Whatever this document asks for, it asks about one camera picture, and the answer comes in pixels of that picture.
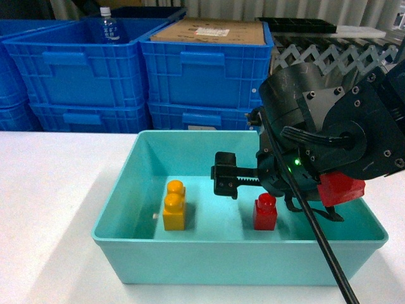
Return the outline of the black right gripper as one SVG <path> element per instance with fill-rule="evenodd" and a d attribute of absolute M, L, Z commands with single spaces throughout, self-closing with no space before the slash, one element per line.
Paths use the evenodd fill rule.
<path fill-rule="evenodd" d="M 273 149 L 267 139 L 259 141 L 259 151 L 256 153 L 256 159 L 256 168 L 242 168 L 236 165 L 236 155 L 234 153 L 217 152 L 215 154 L 215 164 L 212 166 L 214 194 L 228 196 L 236 200 L 239 186 L 260 186 L 276 198 L 285 195 L 285 205 L 290 212 L 303 212 L 302 208 L 297 208 L 292 202 L 294 194 L 285 174 L 278 166 Z M 298 155 L 293 153 L 284 156 L 289 172 L 299 184 L 299 189 L 304 197 L 308 201 L 319 201 L 318 181 L 314 178 L 314 175 L 305 171 L 303 165 L 295 164 L 297 159 Z M 331 222 L 344 221 L 344 218 L 335 211 L 334 206 L 325 207 L 325 211 L 315 208 L 311 208 L 311 210 Z"/>

